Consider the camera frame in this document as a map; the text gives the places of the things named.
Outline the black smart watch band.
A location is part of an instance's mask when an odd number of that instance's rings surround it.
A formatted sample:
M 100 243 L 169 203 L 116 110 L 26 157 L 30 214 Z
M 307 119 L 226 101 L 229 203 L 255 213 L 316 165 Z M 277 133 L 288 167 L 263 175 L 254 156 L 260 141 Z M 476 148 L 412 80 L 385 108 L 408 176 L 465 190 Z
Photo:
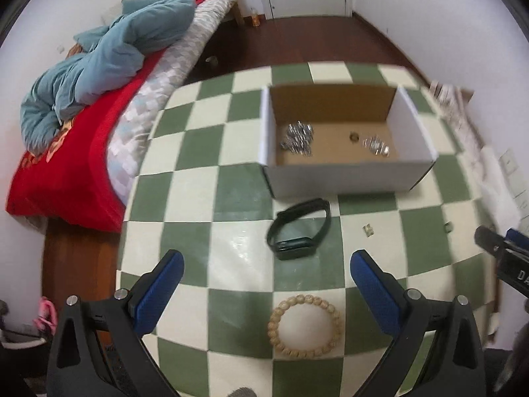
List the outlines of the black smart watch band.
M 316 230 L 308 215 L 322 211 L 325 217 L 319 220 Z M 266 233 L 266 244 L 279 261 L 290 261 L 316 254 L 331 228 L 330 202 L 315 198 L 300 202 L 279 211 Z

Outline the small silver jewelry pile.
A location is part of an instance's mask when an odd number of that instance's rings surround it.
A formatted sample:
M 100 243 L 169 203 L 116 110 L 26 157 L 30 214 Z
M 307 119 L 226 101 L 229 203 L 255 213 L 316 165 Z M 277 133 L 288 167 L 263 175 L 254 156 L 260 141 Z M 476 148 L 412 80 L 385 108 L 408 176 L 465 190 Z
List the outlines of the small silver jewelry pile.
M 362 140 L 362 146 L 369 150 L 373 155 L 387 158 L 390 155 L 390 146 L 379 136 L 372 135 Z

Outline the small silver earring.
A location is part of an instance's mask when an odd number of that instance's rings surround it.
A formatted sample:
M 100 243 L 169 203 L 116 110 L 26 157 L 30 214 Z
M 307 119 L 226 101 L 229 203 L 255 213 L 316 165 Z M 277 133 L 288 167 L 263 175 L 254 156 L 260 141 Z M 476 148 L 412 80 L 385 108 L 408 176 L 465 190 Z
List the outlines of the small silver earring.
M 367 238 L 370 238 L 374 235 L 374 230 L 370 224 L 367 224 L 363 226 L 362 228 Z

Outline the pink slipper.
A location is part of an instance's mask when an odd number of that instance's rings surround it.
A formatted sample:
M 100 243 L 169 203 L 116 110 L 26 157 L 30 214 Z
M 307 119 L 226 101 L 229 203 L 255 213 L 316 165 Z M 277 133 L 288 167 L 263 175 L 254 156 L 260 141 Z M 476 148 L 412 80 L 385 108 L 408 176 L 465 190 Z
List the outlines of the pink slipper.
M 34 320 L 34 325 L 39 333 L 45 336 L 54 336 L 56 333 L 58 313 L 54 304 L 47 297 L 41 297 L 39 300 L 39 311 Z

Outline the green white checkered tablecloth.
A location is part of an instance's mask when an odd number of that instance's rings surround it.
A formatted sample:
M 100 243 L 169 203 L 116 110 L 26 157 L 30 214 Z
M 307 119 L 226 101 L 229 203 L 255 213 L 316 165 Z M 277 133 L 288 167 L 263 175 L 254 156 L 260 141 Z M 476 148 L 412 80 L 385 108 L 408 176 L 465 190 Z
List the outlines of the green white checkered tablecloth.
M 412 191 L 335 196 L 282 230 L 294 239 L 331 228 L 316 254 L 280 261 L 265 242 L 288 202 L 273 199 L 258 165 L 260 92 L 284 82 L 376 82 L 402 86 L 438 151 Z M 469 298 L 480 331 L 493 300 L 491 260 L 474 244 L 484 224 L 478 189 L 461 148 L 427 89 L 406 69 L 351 63 L 266 66 L 177 89 L 157 114 L 126 209 L 117 285 L 130 288 L 167 251 L 185 258 L 182 282 L 143 339 L 183 396 L 225 396 L 247 387 L 260 396 L 351 396 L 390 339 L 349 272 L 365 249 L 407 288 L 426 297 Z M 266 331 L 288 297 L 314 295 L 344 319 L 329 353 L 296 361 L 275 351 Z

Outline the floral folded fabric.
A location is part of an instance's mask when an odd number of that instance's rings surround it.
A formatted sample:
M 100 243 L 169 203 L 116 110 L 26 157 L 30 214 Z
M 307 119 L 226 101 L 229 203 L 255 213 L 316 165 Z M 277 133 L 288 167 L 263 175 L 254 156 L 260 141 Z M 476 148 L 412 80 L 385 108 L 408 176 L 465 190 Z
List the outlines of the floral folded fabric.
M 484 141 L 478 133 L 468 112 L 474 91 L 453 84 L 432 81 L 429 92 L 437 101 L 451 131 L 461 147 L 468 153 L 480 155 Z

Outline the white cardboard box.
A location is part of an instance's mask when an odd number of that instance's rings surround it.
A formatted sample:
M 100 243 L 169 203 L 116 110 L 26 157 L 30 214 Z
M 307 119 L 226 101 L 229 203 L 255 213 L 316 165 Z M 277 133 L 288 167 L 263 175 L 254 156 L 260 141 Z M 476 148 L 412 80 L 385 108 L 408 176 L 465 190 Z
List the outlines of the white cardboard box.
M 260 119 L 258 162 L 275 199 L 408 192 L 438 158 L 402 86 L 268 86 Z M 387 158 L 362 146 L 372 135 L 390 146 Z

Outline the blue quilt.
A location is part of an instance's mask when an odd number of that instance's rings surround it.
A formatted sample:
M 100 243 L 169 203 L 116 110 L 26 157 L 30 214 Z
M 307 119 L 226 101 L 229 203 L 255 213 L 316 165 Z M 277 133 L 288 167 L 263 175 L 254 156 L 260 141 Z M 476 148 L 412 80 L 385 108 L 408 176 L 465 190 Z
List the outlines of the blue quilt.
M 129 83 L 147 56 L 185 38 L 203 1 L 123 0 L 110 25 L 77 34 L 80 52 L 42 73 L 20 104 L 27 152 L 44 153 L 64 123 Z

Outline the orange bottle on floor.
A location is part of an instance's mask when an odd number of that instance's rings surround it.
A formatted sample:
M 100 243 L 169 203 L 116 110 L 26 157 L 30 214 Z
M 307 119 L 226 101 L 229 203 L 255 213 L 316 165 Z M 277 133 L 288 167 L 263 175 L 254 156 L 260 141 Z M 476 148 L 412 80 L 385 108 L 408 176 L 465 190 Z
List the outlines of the orange bottle on floor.
M 251 22 L 252 22 L 252 25 L 256 28 L 260 26 L 259 14 L 257 13 L 255 9 L 251 11 Z

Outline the white wall power strip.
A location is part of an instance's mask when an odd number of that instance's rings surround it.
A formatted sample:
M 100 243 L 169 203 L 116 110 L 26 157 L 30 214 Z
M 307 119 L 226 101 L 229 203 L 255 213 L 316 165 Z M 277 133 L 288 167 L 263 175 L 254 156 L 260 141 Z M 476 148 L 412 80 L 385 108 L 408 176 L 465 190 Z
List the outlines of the white wall power strip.
M 518 166 L 512 149 L 507 149 L 500 156 L 500 165 L 520 214 L 520 223 L 517 229 L 527 236 L 529 225 L 528 183 L 525 182 L 523 171 Z

